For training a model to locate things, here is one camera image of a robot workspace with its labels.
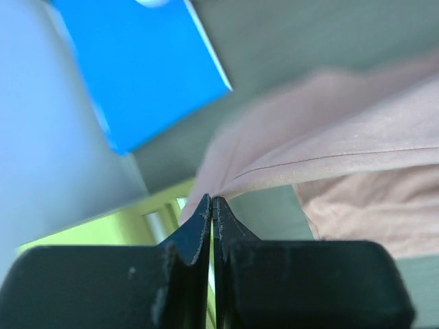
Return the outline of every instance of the wrinkled cloth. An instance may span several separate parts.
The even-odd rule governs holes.
[[[180,221],[204,193],[292,184],[317,239],[438,253],[438,148],[439,52],[363,75],[317,72],[219,130]]]

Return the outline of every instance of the blue object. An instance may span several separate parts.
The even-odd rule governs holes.
[[[73,41],[99,122],[119,154],[230,91],[190,3],[169,0],[159,8],[135,0],[52,4]]]

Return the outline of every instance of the fabric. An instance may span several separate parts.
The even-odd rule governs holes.
[[[439,188],[438,73],[435,52],[364,75],[320,72],[268,95],[214,138],[181,220],[204,193],[230,199],[293,184],[318,239],[370,239],[394,256],[439,252],[435,195],[423,189]],[[418,200],[417,215],[404,195]]]

